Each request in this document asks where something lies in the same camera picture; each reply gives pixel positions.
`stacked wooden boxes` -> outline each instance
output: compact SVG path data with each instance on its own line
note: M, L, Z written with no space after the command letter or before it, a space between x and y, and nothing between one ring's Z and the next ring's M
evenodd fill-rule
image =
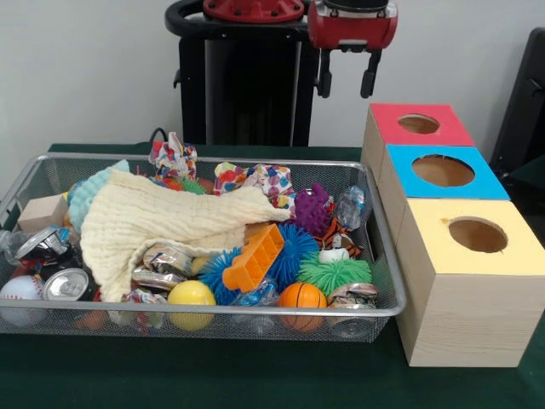
M545 250L448 106L371 104L376 179L407 289L411 366L517 366L545 308Z

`wire mesh basket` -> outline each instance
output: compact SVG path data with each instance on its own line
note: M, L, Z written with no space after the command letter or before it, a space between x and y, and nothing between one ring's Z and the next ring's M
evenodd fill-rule
M0 204L4 228L30 199L63 193L77 181L127 159L133 173L152 175L146 156L48 153L32 160ZM214 168L223 161L243 167L258 163L290 167L294 189L319 181L335 197L345 187L358 185L366 192L362 227L352 234L362 248L361 258L371 265L378 287L377 309L276 308L134 304L113 302L52 302L0 300L0 315L39 317L19 327L0 319L0 333L65 334L122 337L205 337L299 341L354 341L376 339L389 317L405 305L404 287L382 205L372 177L359 163L299 160L199 158L198 176L214 180ZM0 286L14 272L0 256Z

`yellow ball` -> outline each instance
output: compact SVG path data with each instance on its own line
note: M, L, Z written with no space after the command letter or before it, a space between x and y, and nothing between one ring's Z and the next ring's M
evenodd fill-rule
M188 280L172 289L169 304L215 305L214 294L207 285L196 280ZM181 330L198 331L207 326L213 314L171 313L170 321Z

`red lid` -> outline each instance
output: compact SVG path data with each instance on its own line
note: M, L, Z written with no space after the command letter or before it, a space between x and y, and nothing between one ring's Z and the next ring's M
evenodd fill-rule
M449 105L370 104L385 144L474 147Z

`green tablecloth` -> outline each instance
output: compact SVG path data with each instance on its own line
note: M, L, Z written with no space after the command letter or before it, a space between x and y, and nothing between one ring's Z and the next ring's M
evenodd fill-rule
M129 154L148 153L149 145L51 150ZM360 151L198 147L198 152L358 160ZM3 407L545 407L543 320L516 369L409 368L394 320L373 344L2 335L0 349Z

